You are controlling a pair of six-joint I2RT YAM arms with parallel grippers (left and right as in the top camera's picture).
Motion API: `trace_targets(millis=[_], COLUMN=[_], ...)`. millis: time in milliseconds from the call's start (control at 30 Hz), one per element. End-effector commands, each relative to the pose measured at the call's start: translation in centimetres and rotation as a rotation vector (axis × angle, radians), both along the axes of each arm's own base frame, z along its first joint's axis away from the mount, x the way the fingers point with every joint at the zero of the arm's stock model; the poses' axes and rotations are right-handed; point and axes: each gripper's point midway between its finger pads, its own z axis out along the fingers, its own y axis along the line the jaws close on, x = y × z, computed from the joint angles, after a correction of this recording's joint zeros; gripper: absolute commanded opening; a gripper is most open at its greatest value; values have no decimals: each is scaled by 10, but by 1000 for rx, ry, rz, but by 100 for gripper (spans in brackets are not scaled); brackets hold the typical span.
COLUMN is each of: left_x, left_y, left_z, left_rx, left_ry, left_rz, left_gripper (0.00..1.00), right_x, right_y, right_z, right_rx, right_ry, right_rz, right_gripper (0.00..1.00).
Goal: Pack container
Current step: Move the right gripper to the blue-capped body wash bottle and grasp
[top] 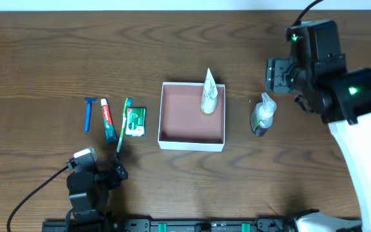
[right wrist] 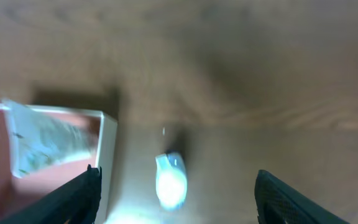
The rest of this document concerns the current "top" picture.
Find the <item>clear pump spray bottle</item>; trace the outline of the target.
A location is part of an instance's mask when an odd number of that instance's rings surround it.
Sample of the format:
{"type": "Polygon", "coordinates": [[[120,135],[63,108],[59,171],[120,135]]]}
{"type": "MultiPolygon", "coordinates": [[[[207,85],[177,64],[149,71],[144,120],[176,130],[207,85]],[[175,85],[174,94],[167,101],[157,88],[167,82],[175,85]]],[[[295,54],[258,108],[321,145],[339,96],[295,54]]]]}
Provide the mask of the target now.
{"type": "Polygon", "coordinates": [[[273,115],[276,111],[276,103],[268,96],[262,93],[262,102],[259,102],[251,114],[251,129],[255,136],[262,137],[272,126],[273,115]]]}

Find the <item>blue disposable razor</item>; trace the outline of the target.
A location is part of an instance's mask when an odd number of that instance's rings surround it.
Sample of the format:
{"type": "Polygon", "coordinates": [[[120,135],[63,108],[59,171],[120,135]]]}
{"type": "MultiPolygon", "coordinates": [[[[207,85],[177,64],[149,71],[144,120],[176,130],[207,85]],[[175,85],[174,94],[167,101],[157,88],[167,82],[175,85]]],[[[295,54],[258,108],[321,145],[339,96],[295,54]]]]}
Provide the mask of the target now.
{"type": "Polygon", "coordinates": [[[94,98],[94,97],[86,97],[84,99],[84,102],[86,103],[86,116],[85,116],[85,123],[84,123],[85,132],[89,132],[90,130],[92,104],[97,101],[98,101],[98,98],[94,98]]]}

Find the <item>white leaf-print tube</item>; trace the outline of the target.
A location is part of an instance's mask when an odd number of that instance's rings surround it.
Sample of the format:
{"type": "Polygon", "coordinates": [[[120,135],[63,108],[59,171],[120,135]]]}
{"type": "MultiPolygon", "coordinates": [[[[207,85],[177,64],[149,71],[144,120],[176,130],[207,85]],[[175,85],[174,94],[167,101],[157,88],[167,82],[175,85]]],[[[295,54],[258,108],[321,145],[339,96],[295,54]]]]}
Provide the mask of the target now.
{"type": "Polygon", "coordinates": [[[212,114],[217,105],[218,90],[214,77],[210,71],[207,69],[200,109],[205,114],[212,114]]]}

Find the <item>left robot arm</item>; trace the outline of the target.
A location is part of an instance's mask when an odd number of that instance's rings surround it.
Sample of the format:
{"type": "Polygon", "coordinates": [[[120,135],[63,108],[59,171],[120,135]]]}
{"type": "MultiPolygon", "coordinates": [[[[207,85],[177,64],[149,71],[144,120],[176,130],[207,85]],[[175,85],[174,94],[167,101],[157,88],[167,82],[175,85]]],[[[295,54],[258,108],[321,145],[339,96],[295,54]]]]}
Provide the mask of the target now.
{"type": "Polygon", "coordinates": [[[99,170],[92,148],[78,151],[67,162],[72,173],[67,178],[69,198],[77,225],[105,222],[109,191],[128,178],[128,172],[114,153],[106,169],[99,170]]]}

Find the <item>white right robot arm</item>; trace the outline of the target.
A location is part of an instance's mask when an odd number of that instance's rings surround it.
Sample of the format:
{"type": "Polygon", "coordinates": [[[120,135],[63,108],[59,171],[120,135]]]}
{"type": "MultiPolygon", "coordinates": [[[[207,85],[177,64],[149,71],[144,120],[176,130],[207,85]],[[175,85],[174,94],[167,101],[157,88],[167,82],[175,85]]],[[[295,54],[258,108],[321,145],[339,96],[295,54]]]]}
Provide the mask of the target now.
{"type": "Polygon", "coordinates": [[[354,185],[361,218],[346,220],[311,209],[294,220],[297,231],[371,231],[371,69],[347,70],[334,21],[296,22],[286,31],[288,58],[267,62],[265,87],[296,93],[335,138],[354,185]]]}

